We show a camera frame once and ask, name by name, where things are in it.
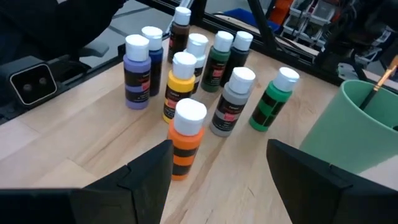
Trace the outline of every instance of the yellow paint bottle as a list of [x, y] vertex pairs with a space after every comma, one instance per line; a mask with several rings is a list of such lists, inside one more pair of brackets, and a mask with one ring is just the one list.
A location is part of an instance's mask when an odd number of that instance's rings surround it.
[[173, 69], [169, 71], [163, 107], [163, 119], [167, 123], [174, 117], [177, 102], [191, 97], [195, 84], [193, 73], [196, 63], [197, 58], [190, 53], [178, 52], [174, 54]]

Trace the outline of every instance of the paintbrush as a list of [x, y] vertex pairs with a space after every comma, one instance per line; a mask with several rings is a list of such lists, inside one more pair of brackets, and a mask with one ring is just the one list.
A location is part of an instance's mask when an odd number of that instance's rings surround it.
[[379, 79], [377, 84], [373, 87], [371, 92], [366, 96], [365, 100], [361, 103], [361, 106], [359, 106], [361, 110], [364, 110], [366, 108], [366, 106], [372, 100], [377, 91], [379, 91], [380, 87], [383, 86], [384, 82], [396, 71], [397, 65], [398, 65], [398, 55], [394, 57], [384, 75]]

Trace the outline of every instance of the brown paint bottle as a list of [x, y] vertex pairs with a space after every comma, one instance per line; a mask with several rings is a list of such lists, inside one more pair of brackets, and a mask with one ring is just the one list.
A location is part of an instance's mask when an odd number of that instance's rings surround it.
[[191, 10], [186, 7], [176, 7], [173, 23], [170, 28], [169, 52], [167, 53], [167, 61], [173, 62], [174, 54], [185, 50], [189, 36], [189, 21], [191, 18]]

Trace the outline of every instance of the mint green cup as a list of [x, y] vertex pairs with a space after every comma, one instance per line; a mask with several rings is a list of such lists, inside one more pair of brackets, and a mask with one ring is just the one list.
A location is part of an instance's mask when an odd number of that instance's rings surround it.
[[345, 81], [303, 140], [300, 149], [354, 174], [398, 154], [398, 95], [381, 88], [364, 111], [373, 85]]

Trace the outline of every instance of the green paint bottle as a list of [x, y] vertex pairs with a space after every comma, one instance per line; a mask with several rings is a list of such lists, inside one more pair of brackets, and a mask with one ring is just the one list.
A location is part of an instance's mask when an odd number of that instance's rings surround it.
[[279, 69], [276, 78], [268, 84], [256, 109], [250, 117], [250, 125], [257, 131], [267, 131], [282, 107], [293, 93], [300, 75], [291, 68]]
[[229, 32], [218, 31], [211, 46], [205, 72], [201, 80], [201, 88], [213, 93], [220, 87], [221, 77], [224, 74], [226, 63], [231, 55], [231, 46], [234, 36]]

